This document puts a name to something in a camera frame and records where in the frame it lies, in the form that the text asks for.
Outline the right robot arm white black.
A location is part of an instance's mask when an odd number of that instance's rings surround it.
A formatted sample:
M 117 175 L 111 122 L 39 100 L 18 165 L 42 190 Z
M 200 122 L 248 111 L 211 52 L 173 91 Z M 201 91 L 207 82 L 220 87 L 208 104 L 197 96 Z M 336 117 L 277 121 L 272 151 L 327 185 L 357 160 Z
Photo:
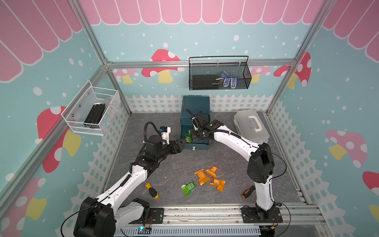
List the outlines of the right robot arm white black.
M 254 187 L 257 195 L 256 213 L 261 219 L 269 219 L 273 217 L 276 208 L 272 194 L 271 181 L 275 162 L 275 155 L 268 144 L 257 144 L 241 135 L 233 132 L 226 125 L 218 120 L 209 121 L 202 112 L 197 115 L 186 108 L 191 115 L 191 122 L 194 129 L 190 130 L 193 141 L 212 139 L 220 142 L 248 161 L 247 175 L 254 181 Z

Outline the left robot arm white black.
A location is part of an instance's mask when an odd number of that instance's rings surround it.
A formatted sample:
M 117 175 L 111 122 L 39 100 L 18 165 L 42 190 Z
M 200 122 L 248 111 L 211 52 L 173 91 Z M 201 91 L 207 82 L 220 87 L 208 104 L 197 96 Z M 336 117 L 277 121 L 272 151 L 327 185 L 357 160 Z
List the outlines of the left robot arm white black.
M 113 186 L 95 198 L 87 197 L 75 212 L 75 237 L 112 237 L 131 222 L 151 221 L 150 204 L 136 198 L 123 206 L 129 195 L 152 175 L 169 155 L 183 152 L 185 139 L 170 140 L 171 128 L 148 121 L 144 126 L 144 143 L 129 171 Z

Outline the teal drawer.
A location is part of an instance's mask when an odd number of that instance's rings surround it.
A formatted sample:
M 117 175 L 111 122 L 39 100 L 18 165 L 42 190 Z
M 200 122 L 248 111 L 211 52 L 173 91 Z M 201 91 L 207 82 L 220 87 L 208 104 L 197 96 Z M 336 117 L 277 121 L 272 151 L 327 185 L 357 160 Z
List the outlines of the teal drawer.
M 192 130 L 194 130 L 192 125 L 181 125 L 180 138 L 186 141 L 184 148 L 193 151 L 208 150 L 212 145 L 210 139 L 196 140 Z

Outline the green cookie packet bottom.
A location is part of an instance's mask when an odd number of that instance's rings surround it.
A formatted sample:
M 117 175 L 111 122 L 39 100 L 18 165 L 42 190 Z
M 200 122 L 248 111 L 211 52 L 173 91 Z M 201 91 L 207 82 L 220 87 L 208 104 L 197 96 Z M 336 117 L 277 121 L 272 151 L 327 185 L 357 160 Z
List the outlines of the green cookie packet bottom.
M 181 186 L 181 189 L 182 189 L 185 196 L 188 196 L 194 188 L 195 188 L 195 184 L 193 181 L 191 181 L 188 184 L 184 184 Z

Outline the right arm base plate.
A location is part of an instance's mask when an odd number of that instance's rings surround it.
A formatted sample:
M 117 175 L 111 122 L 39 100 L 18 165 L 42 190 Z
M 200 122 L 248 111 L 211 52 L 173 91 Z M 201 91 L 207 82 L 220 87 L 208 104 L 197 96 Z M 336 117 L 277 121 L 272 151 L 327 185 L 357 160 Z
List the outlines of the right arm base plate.
M 279 224 L 283 222 L 282 214 L 278 207 L 264 211 L 261 208 L 243 206 L 240 208 L 243 223 L 245 224 Z

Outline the green cookie packet top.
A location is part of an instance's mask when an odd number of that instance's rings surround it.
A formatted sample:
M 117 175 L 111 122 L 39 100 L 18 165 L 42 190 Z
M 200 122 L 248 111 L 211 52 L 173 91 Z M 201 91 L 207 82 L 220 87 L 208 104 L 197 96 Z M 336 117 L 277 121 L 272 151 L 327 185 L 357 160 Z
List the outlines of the green cookie packet top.
M 187 143 L 192 143 L 192 136 L 189 133 L 185 133 L 185 140 Z

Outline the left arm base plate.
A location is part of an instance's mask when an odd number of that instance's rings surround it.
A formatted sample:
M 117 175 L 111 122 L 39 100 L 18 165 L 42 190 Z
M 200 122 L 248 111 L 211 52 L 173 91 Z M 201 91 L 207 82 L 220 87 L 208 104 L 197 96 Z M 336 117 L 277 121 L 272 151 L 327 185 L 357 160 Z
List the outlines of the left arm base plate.
M 142 216 L 128 224 L 162 224 L 164 216 L 164 208 L 147 208 L 142 212 Z

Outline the green cookie packet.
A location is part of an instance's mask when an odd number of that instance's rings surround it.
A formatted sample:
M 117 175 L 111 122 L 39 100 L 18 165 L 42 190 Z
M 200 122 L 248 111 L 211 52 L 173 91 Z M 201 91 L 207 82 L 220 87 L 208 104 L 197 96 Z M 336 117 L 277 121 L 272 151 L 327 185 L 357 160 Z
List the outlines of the green cookie packet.
M 193 181 L 191 181 L 188 184 L 184 184 L 181 186 L 181 189 L 182 189 L 185 196 L 188 196 L 194 188 L 195 188 L 195 184 Z
M 187 143 L 192 143 L 192 136 L 189 133 L 185 133 L 185 140 Z

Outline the dark teal drawer cabinet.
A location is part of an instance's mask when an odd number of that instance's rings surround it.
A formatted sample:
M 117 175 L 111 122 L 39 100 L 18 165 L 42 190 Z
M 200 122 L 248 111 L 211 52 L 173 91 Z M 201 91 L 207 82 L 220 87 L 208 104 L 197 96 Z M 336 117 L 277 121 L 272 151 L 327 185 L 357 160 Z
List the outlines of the dark teal drawer cabinet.
M 180 114 L 181 125 L 192 125 L 192 116 L 186 111 L 189 109 L 194 115 L 202 112 L 210 120 L 210 97 L 199 95 L 185 95 L 182 98 L 182 107 Z

